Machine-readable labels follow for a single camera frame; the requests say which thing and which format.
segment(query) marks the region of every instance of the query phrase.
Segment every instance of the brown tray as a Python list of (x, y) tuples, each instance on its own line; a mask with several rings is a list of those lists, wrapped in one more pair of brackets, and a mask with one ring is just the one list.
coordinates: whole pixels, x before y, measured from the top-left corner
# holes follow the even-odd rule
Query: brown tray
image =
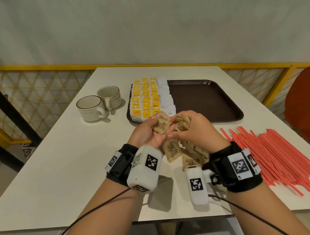
[[(210, 122), (234, 122), (243, 119), (241, 109), (229, 98), (221, 87), (211, 80), (168, 80), (170, 94), (176, 112), (193, 110), (201, 113)], [(130, 117), (128, 103), (127, 119)]]

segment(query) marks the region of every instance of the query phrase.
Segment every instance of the cup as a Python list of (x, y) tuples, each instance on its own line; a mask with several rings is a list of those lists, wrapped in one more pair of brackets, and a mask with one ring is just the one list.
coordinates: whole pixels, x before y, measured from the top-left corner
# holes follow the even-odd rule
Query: cup
[(112, 110), (121, 105), (121, 94), (116, 86), (105, 86), (97, 91), (107, 110)]
[(107, 116), (103, 101), (97, 95), (89, 95), (79, 99), (76, 106), (85, 121), (96, 121)]

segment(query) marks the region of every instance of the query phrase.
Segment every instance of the pile of straws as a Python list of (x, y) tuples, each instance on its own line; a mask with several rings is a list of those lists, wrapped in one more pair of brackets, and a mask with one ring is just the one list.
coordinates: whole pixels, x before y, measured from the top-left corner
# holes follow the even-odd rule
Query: pile of straws
[(303, 186), (310, 192), (310, 160), (291, 145), (275, 130), (267, 129), (267, 133), (256, 136), (248, 133), (243, 127), (236, 128), (239, 133), (229, 129), (232, 139), (221, 128), (229, 141), (235, 141), (241, 148), (248, 148), (261, 168), (263, 180), (275, 186), (275, 181), (290, 186), (299, 195), (303, 193), (294, 185)]

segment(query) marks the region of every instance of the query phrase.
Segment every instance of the cup handle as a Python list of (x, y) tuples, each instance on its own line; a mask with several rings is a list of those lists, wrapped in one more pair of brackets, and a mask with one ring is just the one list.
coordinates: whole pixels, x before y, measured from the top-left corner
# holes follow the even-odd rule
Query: cup handle
[(110, 98), (105, 98), (104, 100), (105, 100), (105, 106), (107, 106), (107, 109), (111, 111), (112, 108), (110, 106)]
[(97, 107), (96, 110), (101, 113), (101, 115), (99, 115), (100, 118), (105, 118), (107, 116), (107, 113), (105, 112), (103, 108)]

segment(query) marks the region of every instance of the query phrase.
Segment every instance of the black wrist strap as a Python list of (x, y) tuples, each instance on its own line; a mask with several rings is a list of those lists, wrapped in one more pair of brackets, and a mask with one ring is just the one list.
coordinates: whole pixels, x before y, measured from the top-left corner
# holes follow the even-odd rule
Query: black wrist strap
[(210, 154), (209, 163), (204, 165), (202, 169), (210, 169), (215, 172), (218, 175), (222, 185), (227, 187), (227, 189), (231, 192), (238, 193), (253, 189), (262, 183), (263, 179), (261, 174), (255, 174), (253, 169), (249, 167), (253, 177), (239, 180), (231, 165), (231, 162), (228, 159), (228, 156), (240, 152), (242, 152), (242, 149), (236, 142), (232, 141), (230, 146), (216, 153)]
[(130, 144), (124, 144), (118, 151), (121, 155), (117, 159), (117, 163), (113, 165), (110, 172), (107, 172), (106, 177), (116, 183), (128, 187), (127, 178), (131, 170), (132, 160), (137, 151), (137, 147)]

